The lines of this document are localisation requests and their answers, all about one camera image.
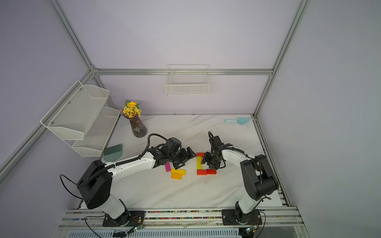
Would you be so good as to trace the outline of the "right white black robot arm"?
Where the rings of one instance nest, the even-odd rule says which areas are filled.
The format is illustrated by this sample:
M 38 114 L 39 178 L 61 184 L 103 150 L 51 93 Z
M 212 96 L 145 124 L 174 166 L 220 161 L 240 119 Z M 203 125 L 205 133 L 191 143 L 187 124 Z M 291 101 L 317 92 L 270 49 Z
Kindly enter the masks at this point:
M 237 219 L 243 220 L 248 217 L 262 200 L 279 188 L 276 175 L 263 154 L 250 156 L 241 149 L 225 147 L 206 152 L 201 161 L 213 170 L 221 169 L 221 162 L 230 162 L 241 169 L 246 193 L 236 203 Z

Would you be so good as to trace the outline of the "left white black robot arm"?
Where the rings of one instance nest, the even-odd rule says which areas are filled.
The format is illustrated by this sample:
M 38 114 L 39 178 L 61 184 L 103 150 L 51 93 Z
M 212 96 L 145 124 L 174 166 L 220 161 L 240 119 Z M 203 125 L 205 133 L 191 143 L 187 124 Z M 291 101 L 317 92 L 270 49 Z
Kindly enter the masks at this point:
M 103 163 L 96 160 L 90 164 L 78 182 L 60 174 L 60 181 L 67 179 L 74 184 L 88 209 L 100 209 L 112 220 L 127 222 L 130 212 L 125 204 L 111 193 L 114 183 L 141 171 L 150 170 L 166 163 L 172 163 L 175 169 L 183 167 L 187 161 L 196 157 L 190 147 L 184 148 L 174 137 L 169 139 L 152 133 L 147 137 L 147 145 L 138 156 L 117 162 Z

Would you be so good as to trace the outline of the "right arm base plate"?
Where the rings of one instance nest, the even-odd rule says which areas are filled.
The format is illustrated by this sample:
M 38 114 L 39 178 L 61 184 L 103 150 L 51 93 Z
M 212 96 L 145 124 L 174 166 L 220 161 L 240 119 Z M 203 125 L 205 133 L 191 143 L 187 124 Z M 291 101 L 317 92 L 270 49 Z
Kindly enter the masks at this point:
M 244 214 L 235 209 L 223 209 L 222 223 L 227 225 L 262 225 L 262 217 L 258 209 L 254 209 L 251 212 Z

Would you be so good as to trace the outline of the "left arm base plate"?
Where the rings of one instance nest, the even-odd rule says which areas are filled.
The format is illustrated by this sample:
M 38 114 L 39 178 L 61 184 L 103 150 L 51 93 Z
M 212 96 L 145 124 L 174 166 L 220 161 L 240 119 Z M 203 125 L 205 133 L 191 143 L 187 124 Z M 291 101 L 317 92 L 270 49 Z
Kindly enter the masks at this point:
M 136 227 L 143 223 L 145 211 L 125 211 L 119 218 L 113 219 L 110 215 L 105 214 L 103 227 Z

